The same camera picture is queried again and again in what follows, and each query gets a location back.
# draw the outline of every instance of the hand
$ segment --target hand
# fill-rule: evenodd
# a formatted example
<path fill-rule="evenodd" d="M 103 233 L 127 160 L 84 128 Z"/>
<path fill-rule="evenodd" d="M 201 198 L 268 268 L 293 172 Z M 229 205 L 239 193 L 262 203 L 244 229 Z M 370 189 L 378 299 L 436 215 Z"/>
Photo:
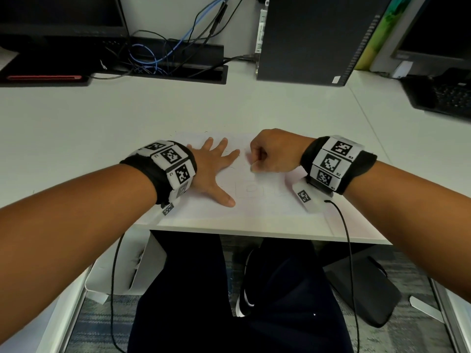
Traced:
<path fill-rule="evenodd" d="M 234 199 L 218 186 L 216 183 L 216 175 L 222 169 L 232 165 L 237 157 L 239 157 L 240 150 L 234 150 L 227 156 L 222 156 L 222 153 L 227 147 L 227 139 L 223 138 L 219 145 L 211 150 L 212 143 L 213 139 L 210 137 L 200 150 L 192 148 L 191 145 L 187 145 L 195 156 L 196 165 L 198 167 L 198 171 L 193 178 L 191 186 L 198 192 L 208 194 L 223 206 L 233 207 L 236 205 Z"/>
<path fill-rule="evenodd" d="M 250 143 L 252 172 L 290 172 L 314 138 L 280 129 L 262 130 Z"/>

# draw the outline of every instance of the leg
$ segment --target leg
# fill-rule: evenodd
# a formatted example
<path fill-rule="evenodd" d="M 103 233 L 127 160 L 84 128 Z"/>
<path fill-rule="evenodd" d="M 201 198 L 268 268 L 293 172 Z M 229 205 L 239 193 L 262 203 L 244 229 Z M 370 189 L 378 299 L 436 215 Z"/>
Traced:
<path fill-rule="evenodd" d="M 260 351 L 351 353 L 337 301 L 309 240 L 265 239 L 250 256 L 241 321 Z"/>
<path fill-rule="evenodd" d="M 226 263 L 216 234 L 153 231 L 167 253 L 162 272 L 140 298 L 128 353 L 217 344 L 232 322 Z"/>

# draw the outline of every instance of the black pants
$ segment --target black pants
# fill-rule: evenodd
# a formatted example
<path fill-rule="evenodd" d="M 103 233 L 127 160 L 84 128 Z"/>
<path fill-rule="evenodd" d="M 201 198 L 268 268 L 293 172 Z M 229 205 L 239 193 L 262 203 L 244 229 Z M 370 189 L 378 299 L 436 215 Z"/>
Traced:
<path fill-rule="evenodd" d="M 310 241 L 264 239 L 255 306 L 238 318 L 218 235 L 153 234 L 167 261 L 139 300 L 128 353 L 353 352 Z"/>

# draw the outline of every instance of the black computer case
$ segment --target black computer case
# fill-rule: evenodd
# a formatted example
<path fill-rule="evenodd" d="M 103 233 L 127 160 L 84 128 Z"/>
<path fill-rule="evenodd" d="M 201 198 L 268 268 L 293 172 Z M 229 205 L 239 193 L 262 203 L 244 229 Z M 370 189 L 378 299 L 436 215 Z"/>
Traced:
<path fill-rule="evenodd" d="M 343 87 L 391 0 L 269 0 L 258 80 Z"/>

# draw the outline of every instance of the floor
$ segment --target floor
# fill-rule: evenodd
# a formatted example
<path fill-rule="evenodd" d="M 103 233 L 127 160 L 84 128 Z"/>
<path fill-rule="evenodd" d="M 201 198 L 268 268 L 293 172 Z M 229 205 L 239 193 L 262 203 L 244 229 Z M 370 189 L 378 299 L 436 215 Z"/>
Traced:
<path fill-rule="evenodd" d="M 261 238 L 221 236 L 226 258 L 229 300 L 234 309 L 243 279 L 241 252 Z M 445 326 L 410 306 L 409 296 L 438 308 L 427 276 L 402 252 L 391 246 L 381 246 L 374 258 L 385 268 L 388 277 L 402 294 L 389 322 L 382 328 L 374 328 L 361 319 L 360 351 L 375 353 L 453 353 Z M 338 299 L 345 322 L 356 347 L 356 329 L 353 312 Z M 129 332 L 134 320 L 138 297 L 115 297 L 115 337 L 126 350 Z M 109 302 L 101 305 L 85 299 L 75 324 L 66 353 L 115 353 L 110 338 Z"/>

